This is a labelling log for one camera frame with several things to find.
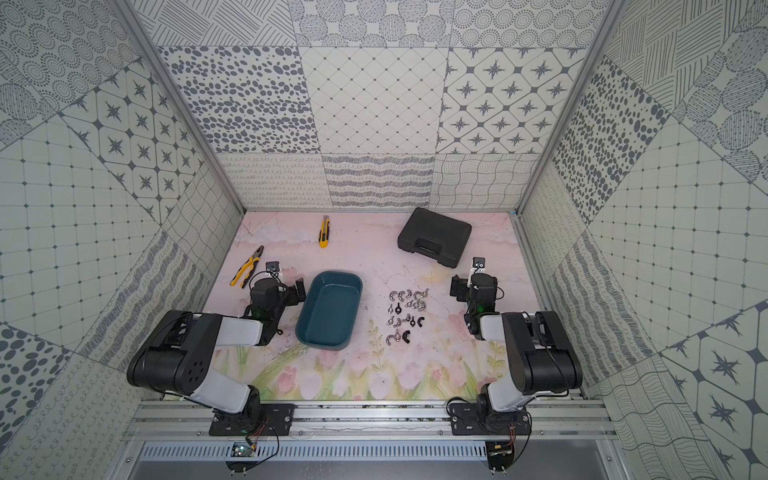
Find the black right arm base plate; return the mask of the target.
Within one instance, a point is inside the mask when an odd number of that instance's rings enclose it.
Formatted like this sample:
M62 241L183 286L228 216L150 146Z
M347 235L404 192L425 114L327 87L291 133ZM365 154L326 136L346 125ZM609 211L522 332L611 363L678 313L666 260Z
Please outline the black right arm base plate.
M525 409L498 412L491 408L485 394L479 394L473 401L453 397L446 402L445 410L455 436L514 436L529 435L532 431Z

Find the teal plastic storage box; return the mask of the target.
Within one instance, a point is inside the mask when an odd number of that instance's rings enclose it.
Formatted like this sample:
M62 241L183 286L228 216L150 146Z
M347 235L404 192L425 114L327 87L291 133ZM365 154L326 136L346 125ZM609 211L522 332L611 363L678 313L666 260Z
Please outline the teal plastic storage box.
M308 347L340 351L349 344L363 291L361 278L328 270L313 279L296 324L298 341Z

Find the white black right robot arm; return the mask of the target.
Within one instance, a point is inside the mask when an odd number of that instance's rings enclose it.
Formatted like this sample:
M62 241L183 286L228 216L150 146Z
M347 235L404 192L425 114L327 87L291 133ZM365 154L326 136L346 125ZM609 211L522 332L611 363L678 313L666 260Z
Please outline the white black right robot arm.
M449 295L467 306L464 322L470 335L500 342L509 373L481 388L477 399L482 421L514 418L540 396L566 395L582 385L583 371L560 316L554 311L495 310L498 279L486 273L455 275Z

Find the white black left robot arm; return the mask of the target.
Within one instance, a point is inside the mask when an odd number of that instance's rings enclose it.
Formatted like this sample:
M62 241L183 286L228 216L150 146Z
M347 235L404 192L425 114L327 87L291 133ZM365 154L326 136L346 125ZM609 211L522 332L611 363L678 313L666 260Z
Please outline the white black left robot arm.
M269 345L282 332L285 309L305 300L303 280L287 285L275 277L256 282L241 317L170 310L130 360L127 381L186 398L225 417L256 421L261 416L258 389L216 370L214 353L223 347Z

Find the silver wing nut fifteenth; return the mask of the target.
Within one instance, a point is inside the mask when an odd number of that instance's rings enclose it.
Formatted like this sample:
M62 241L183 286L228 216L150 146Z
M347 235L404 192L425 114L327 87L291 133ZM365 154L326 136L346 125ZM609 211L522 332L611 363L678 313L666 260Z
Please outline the silver wing nut fifteenth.
M393 342L399 342L400 340L401 340L401 336L398 333L396 333L396 334L388 335L385 339L385 342L387 345L391 345Z

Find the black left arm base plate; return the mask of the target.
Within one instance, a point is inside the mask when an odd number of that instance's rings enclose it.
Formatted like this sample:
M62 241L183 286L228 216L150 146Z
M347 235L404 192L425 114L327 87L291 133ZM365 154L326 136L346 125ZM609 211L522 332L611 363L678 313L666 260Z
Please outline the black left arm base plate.
M208 434L215 437L246 437L258 432L287 436L290 433L296 405L261 403L253 400L237 414L214 411Z

